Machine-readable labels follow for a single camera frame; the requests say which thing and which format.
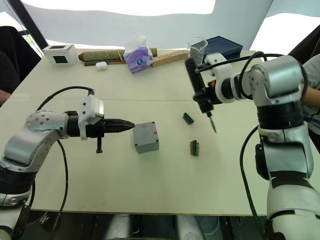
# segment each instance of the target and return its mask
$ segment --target robotic arm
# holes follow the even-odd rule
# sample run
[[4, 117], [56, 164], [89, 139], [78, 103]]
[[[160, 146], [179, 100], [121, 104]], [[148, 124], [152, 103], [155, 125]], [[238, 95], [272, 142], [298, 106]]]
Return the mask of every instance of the robotic arm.
[[[225, 62], [208, 55], [209, 65]], [[269, 180], [264, 237], [315, 240], [320, 236], [320, 194], [310, 185], [314, 162], [301, 104], [300, 64], [291, 56], [255, 64], [241, 76], [230, 64], [211, 69], [216, 81], [205, 87], [192, 59], [185, 63], [202, 113], [214, 104], [252, 96], [257, 108], [260, 143], [255, 147], [258, 174]]]
[[97, 138], [97, 153], [102, 153], [104, 133], [129, 130], [135, 125], [121, 119], [104, 119], [104, 103], [89, 94], [76, 111], [57, 113], [38, 110], [30, 114], [24, 128], [7, 143], [0, 160], [0, 240], [9, 240], [24, 229], [36, 174], [51, 146], [69, 137]]

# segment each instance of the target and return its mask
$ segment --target rolled mat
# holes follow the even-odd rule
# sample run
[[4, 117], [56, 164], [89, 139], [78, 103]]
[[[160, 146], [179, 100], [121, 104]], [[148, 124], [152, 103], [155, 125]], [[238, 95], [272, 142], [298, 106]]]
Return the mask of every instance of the rolled mat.
[[[153, 47], [150, 48], [153, 57], [157, 56], [157, 48]], [[101, 50], [101, 51], [84, 51], [83, 53], [79, 54], [79, 60], [83, 62], [88, 61], [102, 61], [102, 60], [118, 60], [124, 59], [124, 49], [115, 49], [115, 50]]]

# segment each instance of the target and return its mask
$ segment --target table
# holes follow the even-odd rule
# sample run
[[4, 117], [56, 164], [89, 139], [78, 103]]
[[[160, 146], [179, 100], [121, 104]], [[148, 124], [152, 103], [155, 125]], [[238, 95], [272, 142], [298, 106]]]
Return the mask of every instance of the table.
[[[113, 68], [119, 71], [117, 79], [113, 77], [116, 75]], [[191, 100], [193, 90], [183, 69], [180, 61], [131, 75], [127, 74], [125, 65], [110, 65], [107, 71], [97, 72], [94, 67], [83, 67], [80, 63], [58, 69], [43, 59], [0, 108], [0, 125], [5, 126], [0, 152], [46, 96], [63, 87], [87, 85], [95, 88], [96, 95], [104, 100], [106, 118], [121, 118], [136, 124], [155, 121], [160, 150], [138, 154], [132, 130], [107, 134], [102, 139], [102, 154], [96, 154], [95, 139], [62, 140], [69, 168], [64, 211], [251, 215], [239, 154], [243, 140], [258, 124], [256, 108], [250, 101], [216, 105], [215, 134], [208, 118]], [[69, 91], [50, 101], [46, 109], [79, 110], [86, 94]], [[192, 116], [194, 124], [184, 122], [184, 112]], [[192, 140], [200, 144], [198, 157], [190, 155]], [[256, 134], [248, 143], [244, 168], [256, 211], [265, 215], [269, 182], [256, 172], [254, 155], [258, 141]], [[320, 189], [319, 154], [313, 145], [312, 150], [311, 184]], [[37, 174], [33, 209], [57, 211], [64, 195], [64, 181], [63, 158], [55, 144]]]

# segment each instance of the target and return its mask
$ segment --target clear cup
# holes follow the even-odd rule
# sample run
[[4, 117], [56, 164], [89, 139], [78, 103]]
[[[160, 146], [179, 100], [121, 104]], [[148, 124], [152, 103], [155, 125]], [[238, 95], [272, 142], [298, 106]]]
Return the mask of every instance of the clear cup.
[[208, 45], [207, 40], [202, 37], [192, 37], [188, 39], [187, 52], [188, 57], [193, 58], [195, 64], [200, 66], [204, 59], [205, 48]]

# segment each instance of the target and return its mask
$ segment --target gray plastic box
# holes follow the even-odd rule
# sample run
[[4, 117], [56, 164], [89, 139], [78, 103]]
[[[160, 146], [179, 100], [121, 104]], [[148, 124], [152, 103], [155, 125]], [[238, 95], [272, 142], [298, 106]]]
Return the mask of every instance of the gray plastic box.
[[135, 125], [133, 141], [138, 154], [159, 150], [159, 138], [154, 121]]

